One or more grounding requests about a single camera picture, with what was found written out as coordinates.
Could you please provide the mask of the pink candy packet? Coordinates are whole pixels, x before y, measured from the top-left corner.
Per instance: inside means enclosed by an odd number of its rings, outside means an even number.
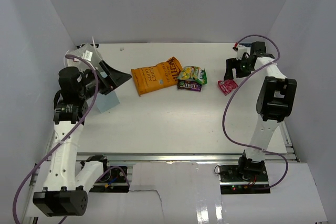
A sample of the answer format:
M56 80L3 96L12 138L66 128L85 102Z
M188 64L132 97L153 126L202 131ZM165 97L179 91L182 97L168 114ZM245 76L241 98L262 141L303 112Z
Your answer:
M217 84L224 95L230 94L238 87L238 84L234 80L219 80Z

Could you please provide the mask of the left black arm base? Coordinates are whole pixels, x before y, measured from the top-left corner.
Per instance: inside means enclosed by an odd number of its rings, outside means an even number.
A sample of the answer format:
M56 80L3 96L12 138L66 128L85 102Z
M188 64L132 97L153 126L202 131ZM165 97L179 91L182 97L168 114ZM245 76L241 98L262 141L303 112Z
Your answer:
M97 183L93 185L93 187L90 189L90 192L128 193L129 186L126 179L128 179L129 182L131 181L131 179L128 177L128 167L121 166L120 168L123 170L123 172L119 168L111 169Z

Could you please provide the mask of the orange Kettle chips bag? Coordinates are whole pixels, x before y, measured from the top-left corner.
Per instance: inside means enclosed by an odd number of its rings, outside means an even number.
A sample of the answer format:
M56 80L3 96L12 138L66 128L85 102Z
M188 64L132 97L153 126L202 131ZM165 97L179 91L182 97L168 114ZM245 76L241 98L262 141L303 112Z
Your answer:
M180 62L172 57L155 66L131 69L138 95L177 85L178 76L183 70Z

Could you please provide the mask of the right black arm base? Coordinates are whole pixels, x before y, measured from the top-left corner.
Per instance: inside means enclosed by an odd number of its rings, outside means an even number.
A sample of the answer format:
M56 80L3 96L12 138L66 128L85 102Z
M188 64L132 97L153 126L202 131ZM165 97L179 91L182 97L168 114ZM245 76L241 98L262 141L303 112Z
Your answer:
M219 176L222 195L269 194L269 178L266 168L258 175L243 175L238 165L217 165L214 173Z

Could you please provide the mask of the green yellow candy bag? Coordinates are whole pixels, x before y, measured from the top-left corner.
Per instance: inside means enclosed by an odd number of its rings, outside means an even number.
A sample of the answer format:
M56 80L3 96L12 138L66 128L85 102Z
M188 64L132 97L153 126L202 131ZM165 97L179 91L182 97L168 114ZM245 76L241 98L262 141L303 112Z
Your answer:
M194 81L200 85L207 84L206 71L196 66L184 67L177 79L183 81Z

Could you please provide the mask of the brown purple M&M's packet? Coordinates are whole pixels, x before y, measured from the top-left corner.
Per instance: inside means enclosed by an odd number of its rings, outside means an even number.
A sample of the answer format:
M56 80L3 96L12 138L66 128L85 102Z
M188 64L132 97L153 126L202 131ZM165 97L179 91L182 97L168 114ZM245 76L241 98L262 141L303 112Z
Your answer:
M179 80L177 84L179 90L201 92L202 85L195 81Z

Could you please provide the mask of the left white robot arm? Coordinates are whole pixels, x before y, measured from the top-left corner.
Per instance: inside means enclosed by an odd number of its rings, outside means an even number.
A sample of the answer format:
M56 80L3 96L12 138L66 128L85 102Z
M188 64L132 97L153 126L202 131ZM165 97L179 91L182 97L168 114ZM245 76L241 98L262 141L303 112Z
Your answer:
M34 205L47 217L82 216L88 192L97 181L110 178L111 168L103 155L89 157L76 173L76 158L85 118L92 108L87 101L107 95L131 79L101 60L81 71L75 66L59 71L60 90L54 98L54 152L42 191L33 195Z

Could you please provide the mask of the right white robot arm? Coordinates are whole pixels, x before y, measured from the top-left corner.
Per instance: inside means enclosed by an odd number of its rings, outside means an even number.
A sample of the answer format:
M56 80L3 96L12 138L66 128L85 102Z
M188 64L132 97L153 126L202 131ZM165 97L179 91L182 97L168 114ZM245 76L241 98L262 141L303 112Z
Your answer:
M267 53L266 44L256 41L250 48L236 43L234 58L226 61L224 82L234 83L234 78L247 80L252 74L265 72L256 101L258 119L253 136L238 160L237 175L247 182L256 179L265 170L265 157L275 130L293 108L297 81L287 78L277 67L276 57Z

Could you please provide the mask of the light blue paper bag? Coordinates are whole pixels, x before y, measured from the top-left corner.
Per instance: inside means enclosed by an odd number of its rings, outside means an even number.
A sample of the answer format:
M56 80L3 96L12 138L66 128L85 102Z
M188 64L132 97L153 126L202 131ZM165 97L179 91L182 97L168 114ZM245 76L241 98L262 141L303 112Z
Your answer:
M90 61L91 65L94 66L99 72L102 72L103 69L99 66L99 62L103 60L101 53L97 50L96 45L94 44L82 44L79 48L75 50L69 50L66 54L75 55L77 57L82 58L82 54L85 50L92 51L93 56ZM80 72L84 72L87 69L90 69L86 64L78 59L65 59L66 67L77 67ZM119 104L119 99L114 91L110 92L107 95L98 94L95 105L97 106L100 113L104 113L105 111L117 106Z

